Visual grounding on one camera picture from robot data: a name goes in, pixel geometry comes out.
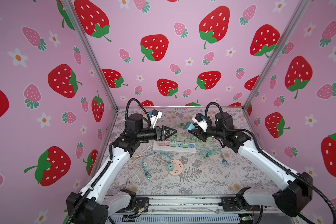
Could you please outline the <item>blue charger plug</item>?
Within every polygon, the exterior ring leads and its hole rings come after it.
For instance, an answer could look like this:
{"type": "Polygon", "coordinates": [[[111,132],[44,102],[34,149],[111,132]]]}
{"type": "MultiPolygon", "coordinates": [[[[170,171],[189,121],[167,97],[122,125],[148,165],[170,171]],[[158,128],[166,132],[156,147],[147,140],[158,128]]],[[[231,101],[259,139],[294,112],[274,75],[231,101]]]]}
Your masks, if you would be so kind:
{"type": "Polygon", "coordinates": [[[194,125],[193,123],[191,123],[191,122],[188,122],[188,123],[186,124],[186,126],[185,126],[185,129],[186,129],[187,131],[193,130],[194,128],[195,128],[195,125],[194,125]]]}

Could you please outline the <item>teal charger plug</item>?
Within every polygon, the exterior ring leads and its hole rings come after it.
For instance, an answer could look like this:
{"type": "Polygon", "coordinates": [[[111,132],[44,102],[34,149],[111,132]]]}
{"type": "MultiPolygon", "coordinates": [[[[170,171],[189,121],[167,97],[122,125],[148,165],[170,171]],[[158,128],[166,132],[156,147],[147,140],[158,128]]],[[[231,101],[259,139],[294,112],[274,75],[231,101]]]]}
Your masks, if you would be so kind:
{"type": "Polygon", "coordinates": [[[168,163],[168,170],[169,170],[169,172],[174,170],[173,164],[170,163],[170,162],[168,163]]]}

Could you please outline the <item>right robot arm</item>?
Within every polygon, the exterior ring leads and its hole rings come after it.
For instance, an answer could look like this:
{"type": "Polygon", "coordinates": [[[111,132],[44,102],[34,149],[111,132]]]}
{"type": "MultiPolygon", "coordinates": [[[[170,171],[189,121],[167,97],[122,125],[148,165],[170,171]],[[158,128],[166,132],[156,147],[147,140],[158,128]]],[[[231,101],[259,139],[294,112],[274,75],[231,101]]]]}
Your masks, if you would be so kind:
{"type": "Polygon", "coordinates": [[[289,217],[300,217],[306,223],[311,221],[301,211],[311,202],[313,193],[319,195],[329,207],[333,223],[336,224],[336,208],[333,203],[313,185],[308,173],[298,173],[267,154],[258,144],[257,138],[249,130],[235,129],[232,117],[223,112],[222,107],[211,102],[204,113],[192,117],[185,129],[203,142],[216,139],[222,147],[228,147],[262,170],[277,186],[276,189],[253,189],[245,187],[236,194],[235,203],[240,210],[250,206],[278,208],[289,217]]]}

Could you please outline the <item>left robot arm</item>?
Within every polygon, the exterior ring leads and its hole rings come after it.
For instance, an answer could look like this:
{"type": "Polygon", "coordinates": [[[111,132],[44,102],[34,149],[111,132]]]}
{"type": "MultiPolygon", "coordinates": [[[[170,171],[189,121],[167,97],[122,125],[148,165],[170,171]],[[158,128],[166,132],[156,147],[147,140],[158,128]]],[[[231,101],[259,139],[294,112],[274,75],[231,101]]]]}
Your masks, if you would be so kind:
{"type": "Polygon", "coordinates": [[[108,204],[105,205],[107,191],[140,144],[164,141],[176,134],[173,128],[158,127],[156,122],[161,118],[161,112],[148,112],[140,102],[138,106],[144,114],[129,114],[128,110],[133,101],[137,102],[137,99],[130,99],[126,106],[124,131],[109,144],[108,159],[79,193],[72,192],[67,197],[68,224],[104,224],[114,213],[122,209],[132,210],[135,207],[135,192],[122,189],[116,195],[110,196],[108,204]]]}

